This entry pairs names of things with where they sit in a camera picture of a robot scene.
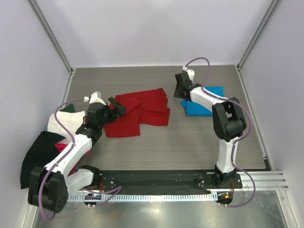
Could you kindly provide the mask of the red t shirt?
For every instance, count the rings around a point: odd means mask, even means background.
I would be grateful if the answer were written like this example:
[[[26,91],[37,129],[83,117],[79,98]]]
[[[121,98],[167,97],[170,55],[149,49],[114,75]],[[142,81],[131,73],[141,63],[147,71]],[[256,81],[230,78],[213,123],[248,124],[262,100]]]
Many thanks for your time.
[[[114,99],[126,107],[126,112],[104,127],[109,138],[139,136],[141,124],[167,126],[169,123],[170,108],[162,88],[117,95]]]

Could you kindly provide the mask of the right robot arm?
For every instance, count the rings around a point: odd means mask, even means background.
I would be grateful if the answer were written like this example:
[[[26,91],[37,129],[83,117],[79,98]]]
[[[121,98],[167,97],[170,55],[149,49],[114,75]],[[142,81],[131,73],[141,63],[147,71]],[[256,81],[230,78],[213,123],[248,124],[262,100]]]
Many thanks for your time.
[[[212,112],[213,129],[219,138],[214,182],[220,188],[231,187],[237,176],[235,157],[238,141],[247,128],[239,100],[219,96],[200,84],[194,84],[187,71],[176,74],[175,79],[175,97],[198,103]]]

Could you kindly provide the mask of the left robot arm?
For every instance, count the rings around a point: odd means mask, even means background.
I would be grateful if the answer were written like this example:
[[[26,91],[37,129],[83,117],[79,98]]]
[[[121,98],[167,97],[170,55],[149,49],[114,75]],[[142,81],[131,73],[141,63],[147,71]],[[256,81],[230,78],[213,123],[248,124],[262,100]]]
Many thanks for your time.
[[[76,173],[70,174],[72,168],[88,152],[102,136],[105,125],[122,117],[127,108],[119,104],[113,97],[104,102],[98,92],[81,99],[88,102],[88,110],[82,124],[75,134],[67,133],[72,141],[52,161],[44,167],[35,167],[30,174],[28,203],[39,208],[45,220],[51,221],[45,211],[57,214],[63,210],[70,195],[84,187],[92,190],[101,184],[99,169],[83,166]]]

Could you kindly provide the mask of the folded blue t shirt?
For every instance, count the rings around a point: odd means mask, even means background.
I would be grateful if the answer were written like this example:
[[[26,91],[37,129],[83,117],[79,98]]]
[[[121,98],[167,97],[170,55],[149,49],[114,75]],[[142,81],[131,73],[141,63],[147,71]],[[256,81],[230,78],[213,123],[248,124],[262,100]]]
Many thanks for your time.
[[[216,95],[224,96],[224,88],[222,86],[206,86],[205,88]],[[198,103],[181,100],[180,104],[185,109],[187,116],[212,116],[212,112],[209,109]]]

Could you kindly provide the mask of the white t shirt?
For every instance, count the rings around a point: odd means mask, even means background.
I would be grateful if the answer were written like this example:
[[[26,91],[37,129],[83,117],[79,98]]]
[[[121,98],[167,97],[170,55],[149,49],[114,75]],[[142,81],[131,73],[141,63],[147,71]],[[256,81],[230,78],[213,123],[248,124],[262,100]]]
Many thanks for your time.
[[[83,123],[85,114],[85,111],[77,113],[58,111],[57,119],[72,133],[73,136],[75,136],[77,129]],[[48,120],[46,131],[63,136],[64,139],[61,140],[60,143],[69,144],[72,141],[69,134],[57,123],[54,114],[52,114]]]

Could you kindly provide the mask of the dark green t shirt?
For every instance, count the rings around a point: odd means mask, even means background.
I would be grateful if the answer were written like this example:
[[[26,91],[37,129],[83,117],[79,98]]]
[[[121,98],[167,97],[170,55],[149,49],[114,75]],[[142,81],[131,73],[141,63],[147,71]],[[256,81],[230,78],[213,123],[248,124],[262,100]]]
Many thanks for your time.
[[[68,104],[64,108],[60,110],[61,112],[66,112],[66,113],[75,113],[75,107],[74,104]]]

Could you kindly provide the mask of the black t shirt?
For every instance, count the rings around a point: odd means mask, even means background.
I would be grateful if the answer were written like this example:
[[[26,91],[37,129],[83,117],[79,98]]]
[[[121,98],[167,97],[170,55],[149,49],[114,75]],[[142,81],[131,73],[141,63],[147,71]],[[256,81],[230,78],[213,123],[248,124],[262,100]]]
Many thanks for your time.
[[[35,167],[43,168],[59,155],[55,144],[65,139],[57,133],[42,131],[28,150],[21,167],[20,188],[29,187],[30,174]]]

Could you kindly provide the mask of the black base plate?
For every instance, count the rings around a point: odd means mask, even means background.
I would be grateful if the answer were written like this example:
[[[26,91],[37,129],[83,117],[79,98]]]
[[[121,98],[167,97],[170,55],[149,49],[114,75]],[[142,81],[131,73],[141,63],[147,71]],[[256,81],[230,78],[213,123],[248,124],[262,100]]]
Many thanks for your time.
[[[243,188],[238,173],[222,180],[213,170],[101,170],[104,190],[122,186],[123,190],[189,187],[202,190]]]

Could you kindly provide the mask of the left aluminium frame post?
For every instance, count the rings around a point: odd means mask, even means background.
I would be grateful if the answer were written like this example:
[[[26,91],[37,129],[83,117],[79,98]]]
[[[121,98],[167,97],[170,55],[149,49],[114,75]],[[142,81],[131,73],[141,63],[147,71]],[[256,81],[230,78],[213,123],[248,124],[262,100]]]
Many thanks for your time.
[[[73,73],[73,68],[71,67],[63,49],[61,48],[58,40],[56,39],[55,34],[53,33],[47,19],[45,18],[40,6],[38,5],[36,0],[28,0],[30,7],[32,8],[34,14],[36,15],[38,21],[40,22],[43,30],[45,31],[48,39],[50,40],[52,46],[54,47],[55,51],[57,52],[59,58],[63,62],[65,68],[68,70],[69,74]]]

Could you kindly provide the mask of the aluminium frame post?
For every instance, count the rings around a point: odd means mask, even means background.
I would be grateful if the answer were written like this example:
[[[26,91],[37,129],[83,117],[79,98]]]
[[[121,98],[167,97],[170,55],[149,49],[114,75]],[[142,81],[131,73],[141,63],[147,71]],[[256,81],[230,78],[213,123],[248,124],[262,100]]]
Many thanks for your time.
[[[274,15],[276,9],[280,5],[281,0],[272,0],[267,7],[257,29],[255,30],[247,48],[245,49],[244,54],[242,55],[239,63],[236,65],[237,71],[241,71],[243,65],[245,64],[247,58],[249,57],[250,53],[252,52],[253,48],[255,47],[256,43],[258,42],[259,38],[262,36],[264,30],[266,29],[268,23],[270,22],[272,16]]]
[[[55,51],[57,52],[59,58],[63,62],[65,68],[68,70],[69,74],[73,73],[73,68],[71,67],[63,49],[61,48],[58,40],[56,39],[55,34],[53,33],[47,19],[45,18],[40,6],[38,5],[36,0],[28,0],[30,7],[32,8],[34,14],[36,15],[38,21],[40,22],[43,30],[45,31],[48,39],[50,40],[52,46],[54,47]]]

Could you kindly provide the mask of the right aluminium frame post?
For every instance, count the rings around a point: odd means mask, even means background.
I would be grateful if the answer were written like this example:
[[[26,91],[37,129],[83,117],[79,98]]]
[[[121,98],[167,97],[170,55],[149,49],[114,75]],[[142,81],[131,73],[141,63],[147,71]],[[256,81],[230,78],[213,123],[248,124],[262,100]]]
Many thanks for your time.
[[[243,65],[245,64],[247,58],[249,57],[250,53],[252,52],[253,48],[255,47],[256,43],[258,42],[259,38],[262,36],[264,30],[266,29],[268,23],[270,22],[272,16],[274,15],[276,9],[280,5],[281,0],[272,0],[267,7],[257,29],[255,30],[247,48],[245,49],[244,54],[242,55],[239,63],[236,65],[237,71],[241,71]]]

